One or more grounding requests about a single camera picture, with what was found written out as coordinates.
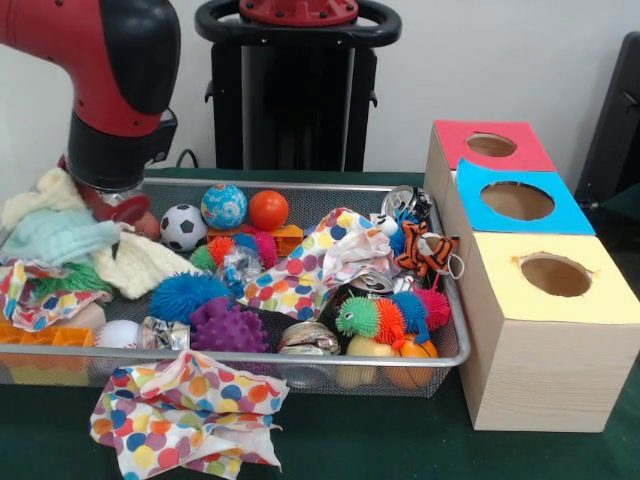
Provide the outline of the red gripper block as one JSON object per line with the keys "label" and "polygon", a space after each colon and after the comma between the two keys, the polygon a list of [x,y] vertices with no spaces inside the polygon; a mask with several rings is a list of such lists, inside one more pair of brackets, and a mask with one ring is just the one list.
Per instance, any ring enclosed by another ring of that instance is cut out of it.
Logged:
{"label": "red gripper block", "polygon": [[149,198],[140,190],[106,192],[78,186],[78,192],[98,221],[135,224],[150,208]]}

